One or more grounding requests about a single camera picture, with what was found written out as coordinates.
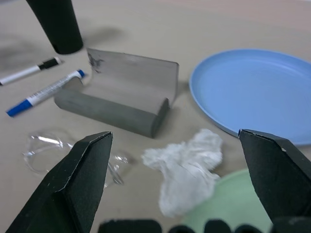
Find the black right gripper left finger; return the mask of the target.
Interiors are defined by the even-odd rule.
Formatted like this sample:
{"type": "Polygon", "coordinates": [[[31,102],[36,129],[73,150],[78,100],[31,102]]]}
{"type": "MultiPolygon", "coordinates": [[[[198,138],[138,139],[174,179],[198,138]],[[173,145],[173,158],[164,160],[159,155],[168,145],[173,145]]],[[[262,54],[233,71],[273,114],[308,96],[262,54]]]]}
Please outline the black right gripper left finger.
{"type": "Polygon", "coordinates": [[[43,178],[5,233],[89,233],[104,191],[111,132],[86,136],[43,178]]]}

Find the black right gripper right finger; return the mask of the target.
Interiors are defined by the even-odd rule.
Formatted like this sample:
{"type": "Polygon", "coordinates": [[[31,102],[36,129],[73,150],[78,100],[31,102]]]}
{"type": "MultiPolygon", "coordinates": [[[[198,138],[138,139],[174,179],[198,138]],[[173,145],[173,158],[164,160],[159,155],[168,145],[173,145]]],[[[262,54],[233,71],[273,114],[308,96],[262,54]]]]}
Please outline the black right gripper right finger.
{"type": "Polygon", "coordinates": [[[311,161],[288,139],[239,131],[252,185],[271,220],[311,217],[311,161]]]}

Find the green plastic plate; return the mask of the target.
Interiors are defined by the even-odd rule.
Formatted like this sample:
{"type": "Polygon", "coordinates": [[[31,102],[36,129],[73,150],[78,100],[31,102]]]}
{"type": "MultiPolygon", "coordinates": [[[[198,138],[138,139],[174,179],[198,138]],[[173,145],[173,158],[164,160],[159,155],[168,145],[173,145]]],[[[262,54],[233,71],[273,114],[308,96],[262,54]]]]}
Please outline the green plastic plate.
{"type": "Polygon", "coordinates": [[[203,233],[211,219],[222,219],[232,230],[247,224],[269,232],[272,223],[254,191],[248,169],[222,177],[213,196],[187,213],[181,223],[203,233]]]}

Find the blue plastic plate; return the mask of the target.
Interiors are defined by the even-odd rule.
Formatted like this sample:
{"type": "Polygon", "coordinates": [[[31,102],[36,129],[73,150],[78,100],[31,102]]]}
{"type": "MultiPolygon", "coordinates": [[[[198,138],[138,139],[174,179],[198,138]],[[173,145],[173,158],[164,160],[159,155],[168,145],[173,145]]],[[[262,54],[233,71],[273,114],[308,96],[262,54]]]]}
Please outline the blue plastic plate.
{"type": "Polygon", "coordinates": [[[191,95],[220,129],[271,133],[311,145],[311,62],[284,53],[228,50],[201,61],[191,95]]]}

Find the crumpled white tissue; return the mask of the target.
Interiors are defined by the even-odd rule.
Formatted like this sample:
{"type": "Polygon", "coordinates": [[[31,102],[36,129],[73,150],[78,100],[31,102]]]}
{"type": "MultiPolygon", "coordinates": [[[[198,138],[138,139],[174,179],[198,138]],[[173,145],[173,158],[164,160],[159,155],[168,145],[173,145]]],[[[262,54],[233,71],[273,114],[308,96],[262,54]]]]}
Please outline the crumpled white tissue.
{"type": "Polygon", "coordinates": [[[164,177],[158,201],[164,216],[184,215],[213,195],[220,177],[212,171],[222,162],[222,143],[216,133],[201,129],[187,142],[145,150],[143,164],[164,177]]]}

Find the blue whiteboard marker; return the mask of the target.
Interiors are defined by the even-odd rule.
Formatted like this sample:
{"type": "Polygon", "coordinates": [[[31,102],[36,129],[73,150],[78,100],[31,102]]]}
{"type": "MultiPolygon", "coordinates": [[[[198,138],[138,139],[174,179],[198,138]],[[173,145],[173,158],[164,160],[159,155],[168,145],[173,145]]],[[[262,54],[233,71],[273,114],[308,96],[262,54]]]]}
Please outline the blue whiteboard marker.
{"type": "Polygon", "coordinates": [[[79,80],[83,79],[85,73],[79,69],[69,75],[59,79],[58,81],[48,85],[47,87],[33,93],[32,95],[25,98],[22,102],[7,110],[6,113],[10,117],[15,117],[18,114],[40,104],[41,102],[51,98],[55,95],[61,88],[67,84],[71,79],[78,78],[79,80]]]}

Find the grey L-shaped foam block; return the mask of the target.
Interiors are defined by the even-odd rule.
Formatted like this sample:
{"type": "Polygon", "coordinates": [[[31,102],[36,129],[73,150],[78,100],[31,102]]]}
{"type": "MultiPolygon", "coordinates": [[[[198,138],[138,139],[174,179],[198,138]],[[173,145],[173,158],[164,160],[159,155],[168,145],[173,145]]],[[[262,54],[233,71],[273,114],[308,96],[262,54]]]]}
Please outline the grey L-shaped foam block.
{"type": "Polygon", "coordinates": [[[91,78],[74,78],[55,96],[68,112],[154,138],[177,94],[179,64],[87,49],[91,78]]]}

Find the black whiteboard marker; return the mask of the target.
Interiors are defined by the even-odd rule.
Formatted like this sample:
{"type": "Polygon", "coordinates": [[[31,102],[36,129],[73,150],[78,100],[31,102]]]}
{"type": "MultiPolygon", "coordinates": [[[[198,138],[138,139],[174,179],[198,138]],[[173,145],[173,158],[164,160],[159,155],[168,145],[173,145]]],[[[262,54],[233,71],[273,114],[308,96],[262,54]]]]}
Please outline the black whiteboard marker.
{"type": "Polygon", "coordinates": [[[42,70],[50,69],[52,67],[60,65],[61,63],[62,63],[61,59],[59,59],[58,57],[53,57],[47,61],[42,62],[41,64],[34,65],[32,67],[23,69],[6,77],[0,78],[0,85],[7,85],[22,78],[36,74],[42,70]]]}

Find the black pen holder cup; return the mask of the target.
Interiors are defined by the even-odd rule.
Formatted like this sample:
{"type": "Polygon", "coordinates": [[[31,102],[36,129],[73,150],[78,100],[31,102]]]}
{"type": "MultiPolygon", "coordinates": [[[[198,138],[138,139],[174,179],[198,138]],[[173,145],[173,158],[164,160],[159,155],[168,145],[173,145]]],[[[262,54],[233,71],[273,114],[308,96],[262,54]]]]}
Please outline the black pen holder cup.
{"type": "Polygon", "coordinates": [[[26,0],[56,53],[72,54],[83,41],[71,0],[26,0]]]}

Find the clear frame glasses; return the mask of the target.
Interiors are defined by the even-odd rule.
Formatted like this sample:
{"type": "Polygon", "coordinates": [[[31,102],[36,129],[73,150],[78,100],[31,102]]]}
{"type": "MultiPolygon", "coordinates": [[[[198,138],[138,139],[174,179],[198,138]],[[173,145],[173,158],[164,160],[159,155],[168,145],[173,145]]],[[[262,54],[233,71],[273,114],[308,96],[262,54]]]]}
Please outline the clear frame glasses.
{"type": "MultiPolygon", "coordinates": [[[[47,128],[31,132],[27,136],[26,149],[22,153],[28,168],[39,175],[46,175],[73,148],[77,140],[60,128],[47,128]]],[[[110,153],[105,188],[124,184],[124,177],[136,165],[136,159],[126,151],[110,153]]]]}

